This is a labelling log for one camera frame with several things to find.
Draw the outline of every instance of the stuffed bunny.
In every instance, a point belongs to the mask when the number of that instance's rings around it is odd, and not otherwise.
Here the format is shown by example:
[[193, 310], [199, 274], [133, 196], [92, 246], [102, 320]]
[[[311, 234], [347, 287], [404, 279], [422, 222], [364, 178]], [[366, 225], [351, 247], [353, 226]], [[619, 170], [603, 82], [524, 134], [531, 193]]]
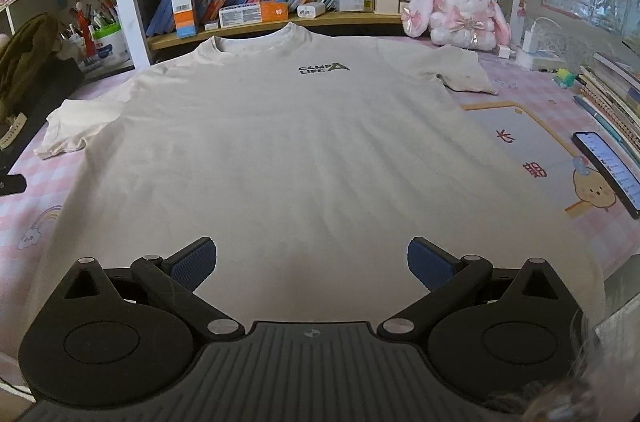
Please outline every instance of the stuffed bunny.
[[511, 40], [511, 29], [495, 0], [408, 1], [402, 10], [402, 26], [412, 38], [430, 26], [436, 45], [492, 50]]

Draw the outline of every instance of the t-shirt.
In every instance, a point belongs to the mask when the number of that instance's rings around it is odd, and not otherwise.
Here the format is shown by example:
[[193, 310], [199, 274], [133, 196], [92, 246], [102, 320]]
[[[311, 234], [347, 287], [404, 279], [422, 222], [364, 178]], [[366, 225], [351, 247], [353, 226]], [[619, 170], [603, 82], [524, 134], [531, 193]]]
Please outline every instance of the t-shirt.
[[548, 259], [587, 312], [603, 278], [529, 174], [447, 94], [473, 53], [289, 24], [212, 38], [136, 76], [130, 101], [86, 148], [30, 298], [74, 260], [126, 267], [199, 237], [217, 247], [196, 293], [254, 320], [369, 320], [427, 294], [407, 266], [425, 237], [455, 256], [520, 268]]

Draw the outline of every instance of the bunny ear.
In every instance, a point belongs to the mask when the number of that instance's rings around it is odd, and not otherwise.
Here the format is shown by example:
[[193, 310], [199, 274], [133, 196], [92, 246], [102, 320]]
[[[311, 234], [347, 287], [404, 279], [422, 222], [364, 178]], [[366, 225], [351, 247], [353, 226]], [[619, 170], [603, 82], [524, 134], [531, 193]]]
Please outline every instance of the bunny ear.
[[508, 45], [511, 41], [511, 27], [507, 20], [504, 19], [504, 14], [502, 14], [502, 9], [498, 3], [494, 3], [494, 11], [495, 39], [498, 45]]
[[434, 0], [411, 0], [402, 10], [402, 27], [407, 36], [417, 38], [429, 26]]

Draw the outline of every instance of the shirt logo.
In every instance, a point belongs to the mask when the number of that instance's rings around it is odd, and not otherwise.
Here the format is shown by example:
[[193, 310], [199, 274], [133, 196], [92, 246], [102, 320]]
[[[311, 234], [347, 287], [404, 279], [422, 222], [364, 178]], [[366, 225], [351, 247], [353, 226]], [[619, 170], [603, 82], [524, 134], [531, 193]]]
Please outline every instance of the shirt logo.
[[332, 70], [349, 70], [342, 63], [329, 63], [327, 65], [309, 65], [308, 67], [300, 67], [301, 74], [313, 74], [314, 72], [331, 72]]

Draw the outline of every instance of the white cable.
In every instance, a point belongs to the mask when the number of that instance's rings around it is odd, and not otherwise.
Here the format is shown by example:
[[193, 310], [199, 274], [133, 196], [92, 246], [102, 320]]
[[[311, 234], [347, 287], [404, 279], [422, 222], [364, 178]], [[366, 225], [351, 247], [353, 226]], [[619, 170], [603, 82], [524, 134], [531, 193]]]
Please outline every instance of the white cable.
[[556, 22], [554, 22], [551, 18], [547, 18], [546, 16], [539, 16], [533, 21], [533, 25], [531, 25], [531, 32], [533, 32], [534, 29], [536, 28], [536, 24], [537, 24], [538, 20], [546, 20], [548, 22], [551, 22], [556, 27], [558, 27], [561, 31], [564, 32], [564, 29], [562, 27], [560, 27], [560, 25], [556, 24]]

